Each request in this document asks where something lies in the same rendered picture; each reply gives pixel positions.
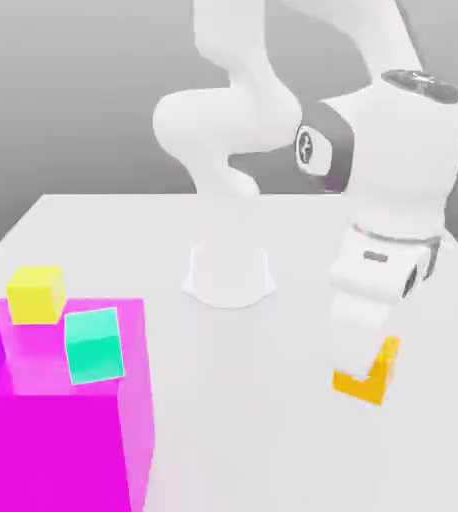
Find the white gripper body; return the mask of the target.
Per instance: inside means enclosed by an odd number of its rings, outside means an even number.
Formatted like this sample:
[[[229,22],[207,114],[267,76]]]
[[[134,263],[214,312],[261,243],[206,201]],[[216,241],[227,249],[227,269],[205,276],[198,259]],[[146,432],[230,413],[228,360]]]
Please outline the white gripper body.
[[[395,303],[405,297],[410,281],[410,253],[348,228],[330,269],[338,289],[378,302]]]

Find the small orange cube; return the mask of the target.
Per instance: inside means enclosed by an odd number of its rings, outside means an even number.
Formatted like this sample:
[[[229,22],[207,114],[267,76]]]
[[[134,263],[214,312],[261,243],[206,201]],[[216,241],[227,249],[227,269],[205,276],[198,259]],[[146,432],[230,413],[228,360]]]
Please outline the small orange cube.
[[[380,406],[388,383],[392,380],[400,346],[398,337],[387,337],[365,379],[357,379],[335,370],[333,389],[354,398]]]

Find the small teal cube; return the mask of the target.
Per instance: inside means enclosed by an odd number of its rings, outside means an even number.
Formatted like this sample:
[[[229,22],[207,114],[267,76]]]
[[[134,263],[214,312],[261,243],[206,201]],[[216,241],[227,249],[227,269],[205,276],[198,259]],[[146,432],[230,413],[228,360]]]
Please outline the small teal cube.
[[[64,346],[73,385],[105,382],[125,376],[115,307],[66,314]]]

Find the small yellow cube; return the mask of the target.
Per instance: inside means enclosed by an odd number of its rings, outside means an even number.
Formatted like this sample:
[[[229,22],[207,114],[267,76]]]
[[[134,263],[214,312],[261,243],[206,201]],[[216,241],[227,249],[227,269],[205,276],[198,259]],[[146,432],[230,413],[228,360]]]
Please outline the small yellow cube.
[[[20,266],[6,285],[14,325],[56,324],[66,303],[60,266]]]

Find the large magenta box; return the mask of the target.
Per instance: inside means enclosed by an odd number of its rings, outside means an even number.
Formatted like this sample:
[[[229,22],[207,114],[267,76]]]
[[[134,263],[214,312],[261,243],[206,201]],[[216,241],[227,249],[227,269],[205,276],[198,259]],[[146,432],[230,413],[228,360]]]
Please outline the large magenta box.
[[[155,446],[144,303],[115,307],[125,376],[73,385],[62,324],[16,326],[0,299],[0,512],[143,512]]]

